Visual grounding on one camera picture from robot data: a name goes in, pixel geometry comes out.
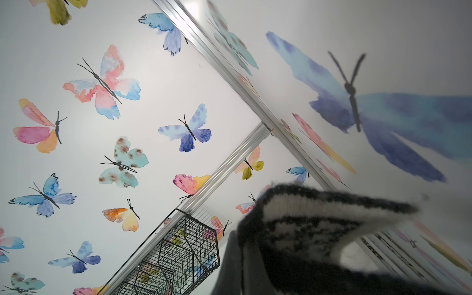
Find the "butterfly body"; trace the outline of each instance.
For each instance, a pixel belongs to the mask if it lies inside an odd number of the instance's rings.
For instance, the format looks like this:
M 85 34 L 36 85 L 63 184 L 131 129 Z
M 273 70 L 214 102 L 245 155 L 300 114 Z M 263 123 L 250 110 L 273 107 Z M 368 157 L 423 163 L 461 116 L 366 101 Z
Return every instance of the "butterfly body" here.
M 198 140 L 205 143 L 211 138 L 211 130 L 200 128 L 206 123 L 207 109 L 202 103 L 198 106 L 197 111 L 190 119 L 189 123 L 185 120 L 180 120 L 184 125 L 164 126 L 159 128 L 159 133 L 166 135 L 170 140 L 180 139 L 181 144 L 179 151 L 189 152 L 195 148 L 194 141 Z
M 140 99 L 141 88 L 139 82 L 134 79 L 118 79 L 123 74 L 125 64 L 118 55 L 116 46 L 111 45 L 101 61 L 100 75 L 94 72 L 89 64 L 83 59 L 87 67 L 83 67 L 92 74 L 93 79 L 73 80 L 65 83 L 62 88 L 74 93 L 80 102 L 89 102 L 95 97 L 95 108 L 101 115 L 108 119 L 120 117 L 115 100 L 118 97 L 132 101 Z
M 90 256 L 93 251 L 92 244 L 90 244 L 88 241 L 84 241 L 82 243 L 82 246 L 77 252 L 77 255 L 74 255 L 72 251 L 70 252 L 71 254 L 66 254 L 70 257 L 52 260 L 48 264 L 60 266 L 62 268 L 72 266 L 72 273 L 82 273 L 87 270 L 85 266 L 86 264 L 95 265 L 101 261 L 101 258 L 98 255 Z
M 50 217 L 54 214 L 54 208 L 52 205 L 59 208 L 58 204 L 72 205 L 75 202 L 76 196 L 70 193 L 59 192 L 62 190 L 59 188 L 59 178 L 56 176 L 56 173 L 53 173 L 44 183 L 43 190 L 40 191 L 36 186 L 36 189 L 31 189 L 37 191 L 39 195 L 28 195 L 19 198 L 15 198 L 9 201 L 9 204 L 19 204 L 19 205 L 38 205 L 36 209 L 37 215 L 44 215 L 45 217 Z
M 130 150 L 131 143 L 128 141 L 126 136 L 120 137 L 114 150 L 114 156 L 116 161 L 110 160 L 101 164 L 112 164 L 115 167 L 106 169 L 98 178 L 101 184 L 115 184 L 119 187 L 136 187 L 138 186 L 138 180 L 133 174 L 127 172 L 138 173 L 134 168 L 142 168 L 149 163 L 145 154 L 141 149 Z

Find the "large blue butterfly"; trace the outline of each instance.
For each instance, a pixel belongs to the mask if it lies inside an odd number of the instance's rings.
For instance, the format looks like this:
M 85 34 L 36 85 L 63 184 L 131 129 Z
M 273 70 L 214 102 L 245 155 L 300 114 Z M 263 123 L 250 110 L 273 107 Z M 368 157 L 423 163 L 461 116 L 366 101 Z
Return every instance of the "large blue butterfly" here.
M 48 180 L 46 180 L 46 183 L 44 183 L 42 191 L 40 191 L 36 183 L 33 184 L 36 188 L 30 188 L 39 192 L 39 194 L 15 198 L 8 203 L 29 205 L 30 207 L 38 205 L 36 214 L 49 217 L 54 214 L 54 208 L 52 205 L 59 208 L 58 204 L 71 205 L 75 201 L 76 196 L 72 195 L 71 193 L 59 194 L 62 189 L 59 188 L 59 182 L 58 178 L 56 177 L 56 173 L 53 173 L 51 176 L 49 176 Z
M 60 266 L 62 268 L 67 266 L 72 266 L 72 273 L 82 273 L 87 270 L 85 267 L 86 264 L 99 264 L 101 261 L 100 256 L 89 256 L 92 254 L 92 244 L 88 241 L 84 241 L 82 246 L 80 247 L 77 255 L 74 255 L 72 251 L 70 251 L 70 257 L 56 259 L 48 262 L 49 265 Z
M 209 129 L 200 129 L 206 123 L 206 107 L 202 103 L 198 106 L 197 111 L 195 112 L 194 116 L 190 119 L 187 124 L 187 121 L 182 121 L 184 125 L 173 125 L 173 126 L 164 126 L 159 128 L 159 133 L 167 135 L 170 140 L 180 138 L 182 140 L 180 144 L 179 151 L 181 152 L 189 152 L 195 148 L 194 139 L 201 143 L 205 143 L 210 140 L 211 137 L 211 130 Z
M 172 56 L 180 52 L 182 48 L 182 34 L 165 14 L 148 13 L 143 15 L 138 21 L 153 29 L 158 29 L 158 34 L 168 32 L 162 47 L 164 47 L 164 50 L 170 51 Z
M 296 182 L 299 182 L 299 183 L 303 183 L 305 182 L 305 179 L 306 179 L 306 176 L 308 175 L 308 178 L 310 178 L 310 174 L 308 173 L 308 171 L 306 171 L 306 169 L 302 166 L 299 166 L 299 167 L 293 167 L 293 168 L 290 168 L 289 170 L 287 170 L 286 172 L 290 173 L 290 174 L 295 174 L 295 175 L 298 175 L 298 177 L 296 178 Z
M 450 159 L 472 156 L 471 96 L 372 93 L 354 97 L 353 81 L 364 55 L 358 61 L 351 82 L 345 78 L 346 89 L 343 89 L 326 68 L 297 47 L 272 32 L 266 36 L 291 67 L 295 79 L 318 93 L 318 99 L 310 102 L 310 106 L 323 119 L 344 133 L 358 121 L 358 130 L 362 125 L 372 148 L 401 170 L 427 181 L 446 181 L 439 170 L 397 135 Z

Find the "butterfly wing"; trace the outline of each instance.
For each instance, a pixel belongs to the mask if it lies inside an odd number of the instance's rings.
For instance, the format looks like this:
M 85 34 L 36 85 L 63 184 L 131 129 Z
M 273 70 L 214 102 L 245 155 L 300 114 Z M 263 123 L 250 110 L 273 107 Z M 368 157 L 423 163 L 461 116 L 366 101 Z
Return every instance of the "butterfly wing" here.
M 141 149 L 129 150 L 130 146 L 131 143 L 126 136 L 117 140 L 114 151 L 116 161 L 131 168 L 141 168 L 147 165 L 149 161 L 143 151 Z
M 23 98 L 19 100 L 22 112 L 31 120 L 44 126 L 55 127 L 29 100 Z
M 119 208 L 102 211 L 106 219 L 114 222 L 123 221 L 123 231 L 137 231 L 138 230 L 138 219 L 134 212 L 130 209 Z
M 25 279 L 25 276 L 20 272 L 15 272 L 11 275 L 11 285 L 23 290 L 38 290 L 45 286 L 43 282 L 36 278 Z

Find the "butterfly mural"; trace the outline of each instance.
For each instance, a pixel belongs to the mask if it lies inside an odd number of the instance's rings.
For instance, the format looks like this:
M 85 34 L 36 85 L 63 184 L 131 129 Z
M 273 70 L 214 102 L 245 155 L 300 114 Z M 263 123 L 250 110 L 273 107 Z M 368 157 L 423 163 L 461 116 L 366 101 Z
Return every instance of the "butterfly mural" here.
M 23 249 L 23 240 L 17 236 L 2 238 L 5 231 L 0 228 L 0 263 L 6 263 L 10 259 L 5 255 L 8 253 L 5 249 Z
M 338 162 L 341 166 L 351 171 L 354 174 L 357 174 L 354 168 L 341 156 L 339 156 L 326 142 L 324 142 L 321 137 L 297 114 L 293 114 L 297 122 L 303 128 L 305 134 L 311 141 L 313 141 L 331 160 Z
M 251 178 L 253 175 L 253 170 L 261 171 L 264 168 L 264 161 L 257 161 L 261 156 L 261 148 L 257 146 L 254 151 L 249 156 L 249 160 L 244 159 L 244 162 L 241 163 L 236 169 L 235 173 L 243 172 L 243 180 Z
M 259 199 L 269 188 L 270 188 L 270 185 L 266 185 L 261 190 L 257 198 Z M 251 193 L 251 196 L 247 196 L 247 197 L 251 198 L 252 202 L 242 203 L 236 206 L 236 209 L 238 209 L 239 212 L 241 212 L 241 214 L 246 214 L 246 213 L 251 212 L 254 206 L 256 205 L 256 199 L 254 198 L 252 193 Z
M 39 290 L 42 287 L 44 287 L 46 284 L 38 280 L 37 278 L 27 278 L 25 279 L 25 276 L 21 272 L 15 272 L 11 275 L 11 286 L 7 287 L 6 290 L 2 291 L 13 291 L 8 293 L 7 295 L 17 295 L 17 294 L 30 294 L 30 293 L 36 293 L 33 290 Z
M 306 171 L 305 167 L 302 167 L 302 166 L 290 168 L 286 172 L 290 174 L 298 175 L 298 177 L 295 180 L 298 183 L 305 182 L 307 175 L 308 175 L 308 178 L 310 178 L 310 174 L 308 173 L 308 171 Z
M 90 256 L 92 254 L 92 244 L 88 241 L 84 241 L 82 246 L 80 246 L 77 255 L 74 255 L 71 250 L 69 255 L 70 257 L 51 260 L 48 262 L 49 265 L 60 266 L 62 268 L 67 266 L 72 266 L 72 273 L 83 273 L 87 270 L 86 264 L 95 265 L 99 264 L 101 261 L 100 256 Z
M 65 25 L 72 18 L 69 14 L 66 4 L 74 5 L 77 8 L 87 6 L 88 0 L 29 0 L 31 5 L 35 7 L 40 3 L 46 3 L 49 8 L 51 23 L 55 25 Z
M 36 146 L 36 149 L 46 154 L 56 149 L 58 141 L 60 144 L 62 144 L 59 139 L 59 123 L 67 119 L 67 117 L 62 120 L 59 120 L 58 111 L 58 119 L 56 121 L 56 124 L 53 124 L 38 110 L 38 108 L 34 104 L 32 104 L 26 98 L 20 99 L 19 103 L 21 110 L 28 118 L 30 118 L 36 123 L 46 126 L 15 127 L 13 129 L 13 134 L 17 137 L 19 141 L 21 141 L 22 143 L 29 144 L 39 143 Z
M 101 287 L 95 287 L 95 288 L 76 288 L 74 289 L 74 292 L 72 293 L 73 295 L 97 295 L 100 290 L 102 290 L 104 286 Z
M 328 168 L 326 167 L 325 164 L 323 164 L 323 162 L 321 162 L 320 160 L 316 159 L 316 161 L 318 161 L 319 164 L 321 164 L 323 166 L 323 168 L 326 170 L 326 172 L 329 173 L 329 175 L 331 175 L 332 177 L 334 177 L 335 180 L 337 180 L 338 182 L 340 182 L 342 185 L 344 185 L 345 187 L 347 187 L 348 189 L 351 189 L 350 187 L 348 187 L 344 182 L 341 181 L 341 177 L 339 177 L 339 174 L 336 173 L 336 171 L 333 169 L 333 168 Z
M 318 93 L 310 106 L 323 119 L 348 133 L 356 125 L 358 114 L 357 123 L 362 125 L 372 148 L 401 170 L 426 181 L 446 182 L 438 169 L 398 136 L 449 159 L 472 156 L 472 96 L 371 93 L 354 97 L 353 82 L 362 56 L 349 82 L 331 54 L 346 82 L 345 90 L 325 67 L 294 45 L 272 32 L 266 36 L 291 67 L 294 77 Z
M 118 55 L 118 48 L 111 45 L 101 60 L 100 76 L 98 76 L 89 64 L 84 60 L 87 67 L 83 67 L 92 74 L 93 79 L 73 80 L 65 83 L 62 88 L 71 91 L 80 102 L 89 102 L 95 96 L 95 108 L 100 115 L 113 120 L 119 118 L 117 100 L 119 97 L 132 101 L 140 99 L 141 87 L 134 79 L 118 79 L 125 70 L 125 64 Z
M 135 209 L 131 206 L 131 199 L 128 201 L 129 208 L 118 208 L 103 210 L 102 213 L 106 219 L 117 223 L 123 222 L 123 231 L 137 231 L 138 230 L 138 219 L 139 216 L 136 214 Z
M 188 124 L 185 120 L 184 114 L 183 121 L 178 119 L 184 125 L 164 126 L 159 128 L 158 131 L 160 134 L 168 136 L 170 140 L 180 139 L 181 143 L 179 151 L 189 152 L 195 148 L 194 140 L 205 143 L 211 138 L 211 130 L 200 128 L 206 123 L 206 113 L 207 109 L 202 103 L 198 106 L 197 111 Z
M 30 188 L 37 191 L 39 194 L 15 198 L 10 200 L 8 203 L 29 205 L 29 207 L 38 205 L 36 208 L 36 214 L 50 217 L 52 214 L 54 214 L 53 205 L 60 209 L 58 204 L 72 205 L 75 202 L 76 196 L 72 195 L 71 193 L 59 194 L 62 189 L 59 188 L 59 178 L 56 176 L 56 173 L 53 173 L 51 176 L 49 176 L 49 178 L 44 183 L 42 191 L 40 191 L 36 183 L 33 182 L 33 184 L 36 188 Z
M 164 40 L 164 50 L 170 51 L 171 56 L 176 55 L 182 49 L 182 34 L 176 26 L 163 13 L 148 13 L 143 15 L 138 22 L 148 25 L 153 29 L 158 29 L 158 34 L 167 32 Z
M 205 184 L 205 182 L 207 182 L 208 179 L 210 179 L 210 175 L 192 177 L 190 175 L 187 176 L 185 174 L 177 174 L 173 180 L 173 183 L 188 194 L 185 197 L 179 198 L 185 200 L 186 198 L 193 196 Z
M 218 219 L 218 217 L 216 216 L 213 216 L 211 218 L 211 224 L 213 225 L 213 227 L 215 227 L 215 230 L 216 230 L 216 237 L 218 239 L 218 241 L 225 236 L 225 230 L 226 228 L 228 227 L 228 225 L 230 225 L 232 222 L 229 222 L 229 220 L 226 222 L 226 225 L 223 226 L 220 222 L 220 220 Z M 207 230 L 206 232 L 203 233 L 203 237 L 205 239 L 211 239 L 213 237 L 213 232 L 211 230 Z
M 216 41 L 223 46 L 226 51 L 228 51 L 231 56 L 234 58 L 238 64 L 246 70 L 246 72 L 252 76 L 251 71 L 249 71 L 248 65 L 259 69 L 254 60 L 253 56 L 247 50 L 246 45 L 238 38 L 234 33 L 228 31 L 228 24 L 224 16 L 220 13 L 215 3 L 210 0 L 207 0 L 208 8 L 210 10 L 211 17 L 215 24 L 211 21 L 209 23 L 218 31 L 219 34 L 214 33 Z
M 417 241 L 412 240 L 409 235 L 405 232 L 403 233 L 400 229 L 398 228 L 391 228 L 387 231 L 388 234 L 390 232 L 395 233 L 399 238 L 401 238 L 403 241 L 406 243 L 410 244 L 413 249 L 415 249 L 433 268 L 440 273 L 442 276 L 450 280 L 454 284 L 459 284 L 469 292 L 472 292 L 472 289 L 464 283 L 460 278 L 458 278 L 456 275 L 451 273 L 444 265 L 442 265 L 440 262 L 435 260 L 431 255 L 429 255 L 426 251 L 424 251 L 421 247 L 419 247 L 416 243 Z
M 106 169 L 98 178 L 101 184 L 112 184 L 115 183 L 119 187 L 137 187 L 138 180 L 136 177 L 129 173 L 138 173 L 134 168 L 142 168 L 146 166 L 149 161 L 141 149 L 129 150 L 131 143 L 128 141 L 126 136 L 118 138 L 115 144 L 115 150 L 113 155 L 116 161 L 110 160 L 100 164 L 113 164 L 115 167 Z
M 284 126 L 285 130 L 293 137 L 293 139 L 295 139 L 296 141 L 298 141 L 299 144 L 302 144 L 302 142 L 300 141 L 300 138 L 298 138 L 298 136 L 296 136 L 295 134 L 293 134 L 292 130 L 290 129 L 290 127 L 288 126 L 287 123 L 285 123 L 284 120 L 280 119 L 280 122 L 282 123 L 282 125 Z

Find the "wire mesh basket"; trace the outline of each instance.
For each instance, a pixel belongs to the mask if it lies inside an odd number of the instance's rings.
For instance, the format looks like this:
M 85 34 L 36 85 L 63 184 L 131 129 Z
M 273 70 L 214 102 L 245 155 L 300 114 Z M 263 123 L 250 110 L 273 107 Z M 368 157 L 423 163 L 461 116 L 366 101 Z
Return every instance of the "wire mesh basket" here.
M 216 231 L 185 214 L 111 294 L 187 295 L 219 264 Z

